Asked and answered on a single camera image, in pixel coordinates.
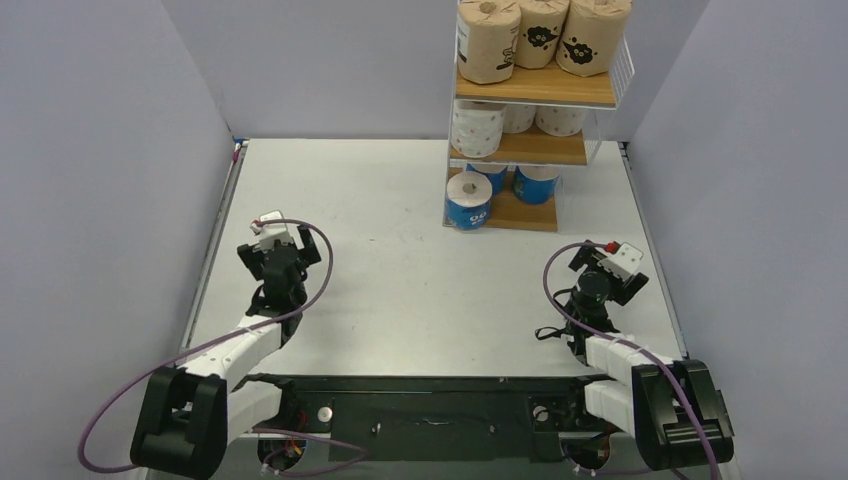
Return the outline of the blue paper roll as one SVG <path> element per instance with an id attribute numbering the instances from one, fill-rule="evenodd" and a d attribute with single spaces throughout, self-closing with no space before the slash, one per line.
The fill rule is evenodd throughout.
<path id="1" fill-rule="evenodd" d="M 490 217 L 493 187 L 490 180 L 476 171 L 462 171 L 446 184 L 446 222 L 460 230 L 479 229 Z"/>
<path id="2" fill-rule="evenodd" d="M 556 189 L 561 170 L 555 166 L 517 165 L 513 175 L 513 193 L 530 205 L 546 203 Z"/>
<path id="3" fill-rule="evenodd" d="M 487 177 L 492 185 L 492 195 L 501 193 L 508 172 L 508 166 L 494 163 L 467 163 L 467 171 L 474 171 Z"/>

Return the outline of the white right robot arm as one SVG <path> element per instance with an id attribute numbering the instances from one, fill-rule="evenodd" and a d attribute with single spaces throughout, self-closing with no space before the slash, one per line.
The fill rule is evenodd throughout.
<path id="1" fill-rule="evenodd" d="M 575 284 L 549 291 L 565 320 L 564 337 L 574 357 L 606 374 L 564 400 L 566 418 L 578 427 L 605 420 L 630 435 L 653 471 L 707 466 L 712 478 L 735 454 L 733 429 L 707 365 L 675 360 L 619 331 L 608 304 L 628 304 L 647 285 L 642 252 L 626 242 L 572 245 L 568 267 Z"/>

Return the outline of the floral white paper roll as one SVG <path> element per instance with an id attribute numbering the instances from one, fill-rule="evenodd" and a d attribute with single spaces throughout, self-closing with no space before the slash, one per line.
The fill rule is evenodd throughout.
<path id="1" fill-rule="evenodd" d="M 554 137 L 573 136 L 582 131 L 587 109 L 564 106 L 538 106 L 535 125 Z"/>
<path id="2" fill-rule="evenodd" d="M 450 130 L 451 146 L 468 158 L 492 155 L 500 146 L 505 111 L 505 104 L 455 100 Z"/>
<path id="3" fill-rule="evenodd" d="M 504 110 L 503 132 L 518 134 L 534 125 L 536 106 L 528 104 L 507 104 Z"/>

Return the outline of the brown paper roll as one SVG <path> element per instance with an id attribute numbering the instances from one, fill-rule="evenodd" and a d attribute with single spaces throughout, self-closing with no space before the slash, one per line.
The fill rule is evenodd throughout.
<path id="1" fill-rule="evenodd" d="M 457 10 L 459 74 L 478 85 L 513 73 L 521 11 L 517 1 L 460 1 Z"/>
<path id="2" fill-rule="evenodd" d="M 571 1 L 557 45 L 558 66 L 580 77 L 607 72 L 631 12 L 630 0 Z"/>
<path id="3" fill-rule="evenodd" d="M 516 65 L 541 69 L 553 59 L 570 6 L 569 0 L 519 1 L 521 21 Z"/>

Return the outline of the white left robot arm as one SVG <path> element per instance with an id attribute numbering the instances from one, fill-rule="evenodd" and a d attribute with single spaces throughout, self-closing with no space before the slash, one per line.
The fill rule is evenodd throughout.
<path id="1" fill-rule="evenodd" d="M 289 232 L 294 225 L 300 236 Z M 188 362 L 157 368 L 149 377 L 130 447 L 134 465 L 191 479 L 209 479 L 229 444 L 240 436 L 236 425 L 260 418 L 272 429 L 291 427 L 298 402 L 274 391 L 263 399 L 247 393 L 236 407 L 235 390 L 264 358 L 280 350 L 295 334 L 303 312 L 312 304 L 307 270 L 321 260 L 313 239 L 317 230 L 293 223 L 277 212 L 252 221 L 253 244 L 237 255 L 259 285 L 237 326 L 190 351 Z"/>

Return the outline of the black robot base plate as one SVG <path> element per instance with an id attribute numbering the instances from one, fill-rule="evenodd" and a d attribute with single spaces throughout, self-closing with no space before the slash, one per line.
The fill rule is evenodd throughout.
<path id="1" fill-rule="evenodd" d="M 281 390 L 279 408 L 261 426 L 331 439 L 333 463 L 543 463 L 562 461 L 565 449 L 589 459 L 606 456 L 617 429 L 586 410 L 590 380 L 254 373 L 241 383 Z"/>

